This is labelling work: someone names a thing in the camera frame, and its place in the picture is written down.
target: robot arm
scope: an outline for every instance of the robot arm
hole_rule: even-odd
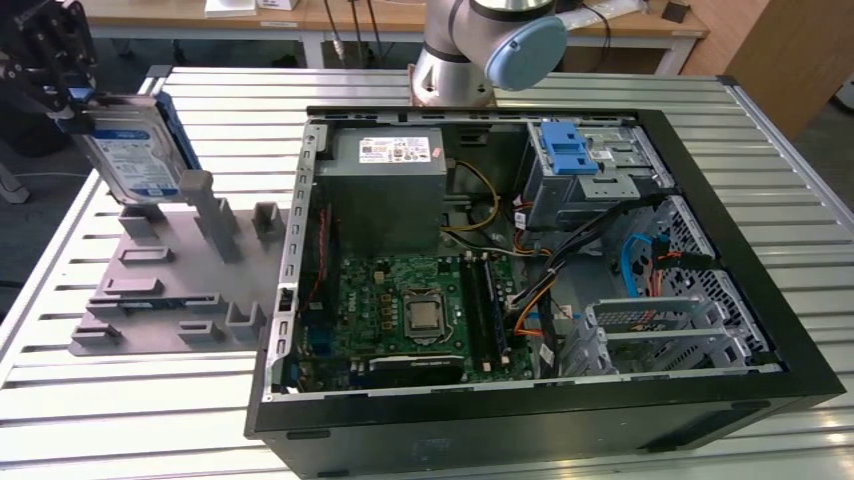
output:
[[[525,90],[561,61],[554,0],[430,0],[412,94],[426,106],[482,106],[493,85]]]
[[[70,132],[91,129],[79,100],[94,91],[95,45],[76,0],[4,0],[0,5],[0,98],[45,113]]]

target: blue drive bracket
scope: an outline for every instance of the blue drive bracket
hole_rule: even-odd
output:
[[[599,173],[599,165],[587,156],[587,140],[578,133],[574,123],[546,122],[539,129],[557,175]]]

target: power supply label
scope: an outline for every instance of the power supply label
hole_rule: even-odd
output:
[[[430,162],[427,137],[368,137],[359,141],[359,163]]]

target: white table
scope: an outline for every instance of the white table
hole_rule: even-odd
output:
[[[290,204],[307,105],[407,104],[390,71],[179,68],[158,82],[232,208]],[[854,390],[854,216],[737,87],[713,78],[559,74],[505,106],[666,112],[807,331]],[[78,358],[66,351],[118,244],[119,206],[86,182],[0,328],[0,479],[294,479],[243,437],[254,352]],[[854,392],[694,452],[404,478],[850,478]]]

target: white cable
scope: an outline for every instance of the white cable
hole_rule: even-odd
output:
[[[66,173],[66,172],[45,172],[45,173],[20,173],[17,175],[12,175],[13,177],[79,177],[79,178],[90,178],[88,175],[82,173]]]
[[[534,256],[534,255],[526,254],[526,253],[511,252],[510,250],[505,250],[502,248],[474,247],[472,245],[467,245],[466,243],[463,243],[454,235],[446,235],[446,237],[448,237],[451,240],[454,240],[459,246],[466,247],[466,248],[468,248],[471,250],[483,250],[486,252],[503,253],[505,255],[510,255],[510,256],[514,256],[514,257],[533,257]]]

